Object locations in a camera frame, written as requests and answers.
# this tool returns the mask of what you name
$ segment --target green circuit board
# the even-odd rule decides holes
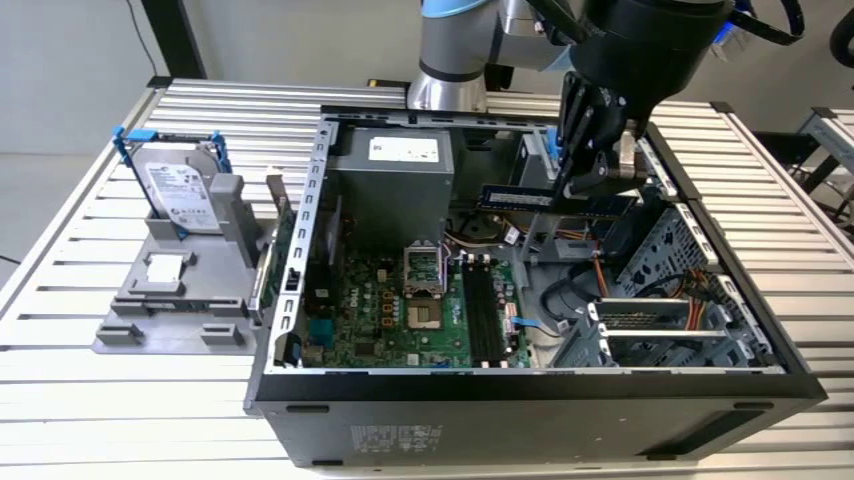
[[[442,299],[407,299],[402,294],[402,259],[351,255],[346,259],[339,283],[342,290],[333,319],[334,340],[323,351],[323,367],[471,367],[465,286],[459,269],[459,265],[451,262],[449,286]],[[426,268],[419,266],[418,270],[419,277],[430,278]],[[493,269],[493,277],[497,284],[513,284],[506,264]],[[505,291],[502,288],[502,299],[498,298],[498,292],[494,293],[498,318],[503,322],[503,303],[519,304],[517,292],[515,289]],[[507,366],[527,367],[530,361],[525,334],[515,338],[519,339],[519,345],[507,357]]]

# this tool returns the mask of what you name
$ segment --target metal slat surface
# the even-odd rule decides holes
[[[403,98],[399,89],[176,80],[142,109],[138,124],[172,132],[220,129],[254,210],[273,215],[265,174],[269,167],[279,169],[298,201],[321,105],[401,107]],[[490,94],[494,113],[554,116],[558,106],[549,95]],[[347,471],[349,478],[669,475],[693,480],[806,480],[818,469],[822,478],[854,476],[854,454],[846,450],[854,429],[854,328],[846,314],[834,311],[852,306],[850,259],[837,252],[709,105],[666,102],[654,121],[698,180],[708,206],[794,342],[806,347],[804,354],[830,401],[697,464],[607,465],[595,472],[578,470],[578,464],[357,469]],[[112,153],[106,155],[111,166],[79,188],[80,198],[63,213],[55,238],[26,265],[30,274],[19,276],[15,291],[7,287],[0,294],[15,299],[0,321],[0,345],[14,347],[0,351],[0,464],[23,464],[4,468],[0,475],[4,480],[323,476],[294,470],[267,422],[243,414],[250,357],[104,357],[88,350],[146,233],[135,226],[147,214],[139,187],[127,169],[112,167]],[[812,312],[798,304],[828,298],[837,304]]]

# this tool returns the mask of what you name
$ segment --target gray wall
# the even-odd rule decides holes
[[[0,152],[91,155],[152,74],[124,0],[0,0],[0,45]]]

